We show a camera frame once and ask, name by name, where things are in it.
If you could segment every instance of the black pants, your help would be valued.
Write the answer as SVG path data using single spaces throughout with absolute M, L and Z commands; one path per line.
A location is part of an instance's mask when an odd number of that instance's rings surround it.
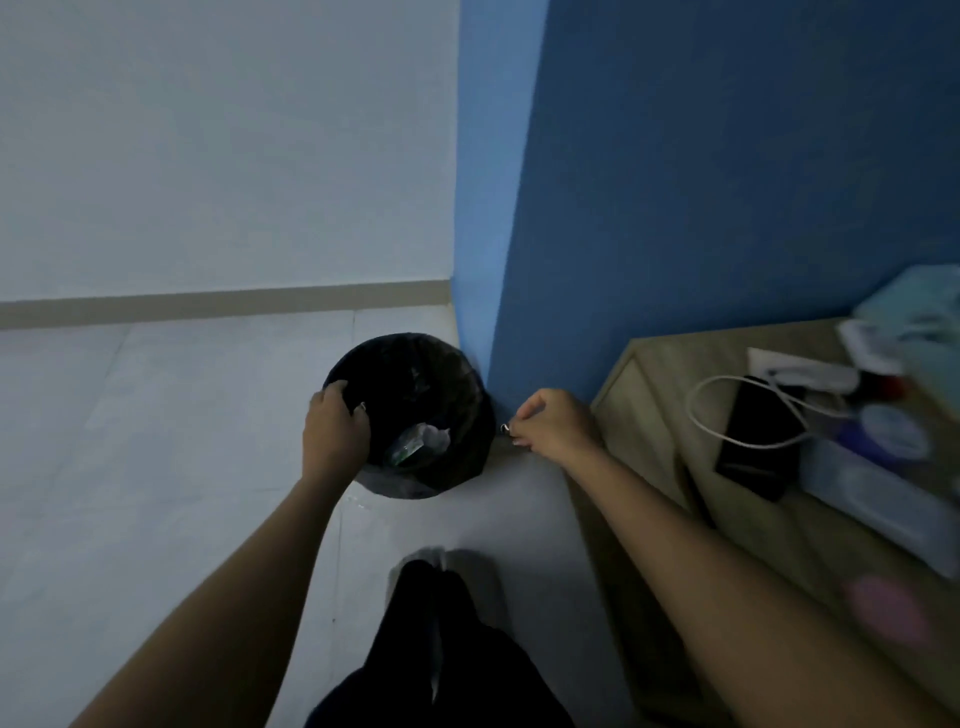
M 443 646 L 436 700 L 430 684 L 435 623 Z M 463 580 L 425 561 L 403 567 L 367 661 L 314 709 L 306 728 L 387 720 L 409 726 L 573 725 L 527 654 L 477 618 Z

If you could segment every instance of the black trash bag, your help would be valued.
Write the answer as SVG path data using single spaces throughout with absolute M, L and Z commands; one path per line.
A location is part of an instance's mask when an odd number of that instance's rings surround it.
M 435 336 L 395 333 L 354 347 L 330 370 L 330 382 L 348 382 L 350 411 L 360 402 L 370 417 L 370 457 L 357 481 L 381 496 L 425 498 L 480 474 L 495 433 L 493 407 L 467 358 Z M 419 423 L 449 429 L 439 455 L 412 456 L 390 466 L 385 456 L 404 431 Z

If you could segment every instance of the blue wall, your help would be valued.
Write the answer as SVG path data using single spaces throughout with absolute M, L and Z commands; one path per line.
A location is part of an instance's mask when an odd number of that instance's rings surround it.
M 548 0 L 461 0 L 453 302 L 486 379 Z
M 953 0 L 553 0 L 494 399 L 589 399 L 631 337 L 842 314 L 960 259 L 958 37 Z

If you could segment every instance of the white cable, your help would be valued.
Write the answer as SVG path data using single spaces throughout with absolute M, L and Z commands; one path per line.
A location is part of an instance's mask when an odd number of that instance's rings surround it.
M 734 440 L 733 437 L 728 437 L 722 432 L 717 432 L 714 429 L 710 429 L 709 427 L 704 425 L 702 422 L 700 422 L 700 420 L 697 419 L 697 416 L 693 414 L 693 401 L 696 398 L 696 396 L 700 394 L 700 391 L 704 387 L 706 387 L 708 384 L 712 384 L 713 382 L 720 381 L 722 379 L 728 379 L 731 381 L 743 381 L 748 384 L 753 384 L 756 387 L 763 387 L 764 389 L 769 389 L 774 394 L 776 394 L 777 397 L 780 398 L 780 401 L 782 401 L 783 404 L 786 405 L 786 408 L 790 410 L 793 416 L 796 417 L 798 420 L 800 420 L 800 424 L 804 426 L 804 432 L 797 435 L 796 437 L 791 437 L 789 440 L 783 440 L 782 442 L 779 442 L 779 443 L 772 443 L 770 445 L 756 445 L 754 443 L 744 443 L 744 442 L 741 442 L 740 440 Z M 840 398 L 840 396 L 836 394 L 836 392 L 834 392 L 833 395 L 841 402 L 843 401 Z M 815 404 L 810 404 L 809 402 L 803 401 L 797 397 L 788 395 L 777 386 L 777 383 L 772 378 L 769 378 L 767 379 L 767 381 L 762 382 L 762 381 L 759 381 L 758 379 L 750 379 L 745 376 L 734 376 L 734 375 L 708 376 L 706 379 L 703 379 L 702 381 L 700 381 L 686 395 L 686 416 L 690 418 L 690 421 L 693 422 L 698 427 L 700 427 L 700 429 L 702 429 L 704 432 L 710 435 L 713 435 L 713 437 L 718 437 L 721 440 L 725 440 L 728 443 L 739 445 L 742 448 L 779 449 L 779 448 L 788 448 L 791 445 L 796 445 L 797 443 L 800 443 L 806 438 L 811 436 L 810 425 L 807 423 L 806 419 L 801 414 L 800 410 L 797 408 L 797 404 L 801 407 L 805 407 L 806 409 L 809 409 L 812 412 L 819 412 L 822 415 L 826 415 L 827 417 L 847 419 L 852 416 L 850 411 L 847 409 L 825 409 L 824 407 L 818 407 Z

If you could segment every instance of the pink object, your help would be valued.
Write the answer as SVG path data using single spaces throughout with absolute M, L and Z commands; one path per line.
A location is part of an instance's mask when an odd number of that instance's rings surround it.
M 930 647 L 933 633 L 923 605 L 901 584 L 868 575 L 847 584 L 853 615 L 892 643 Z

